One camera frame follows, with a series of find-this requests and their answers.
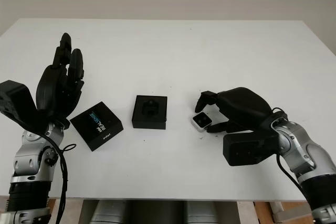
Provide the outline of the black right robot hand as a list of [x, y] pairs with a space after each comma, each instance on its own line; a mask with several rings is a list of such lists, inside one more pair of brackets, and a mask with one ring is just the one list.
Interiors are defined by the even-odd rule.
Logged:
[[209, 133], [256, 131], [272, 115], [270, 105], [253, 91], [238, 87], [219, 93], [204, 91], [195, 107], [200, 113], [207, 105], [216, 105], [228, 121], [211, 125]]

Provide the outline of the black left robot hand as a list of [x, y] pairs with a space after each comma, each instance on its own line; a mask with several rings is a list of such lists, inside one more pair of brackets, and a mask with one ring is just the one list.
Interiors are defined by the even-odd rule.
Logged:
[[36, 91], [37, 110], [50, 122], [68, 129], [67, 117], [77, 106], [84, 85], [81, 50], [71, 48], [71, 37], [64, 33], [56, 48], [53, 63], [46, 67]]

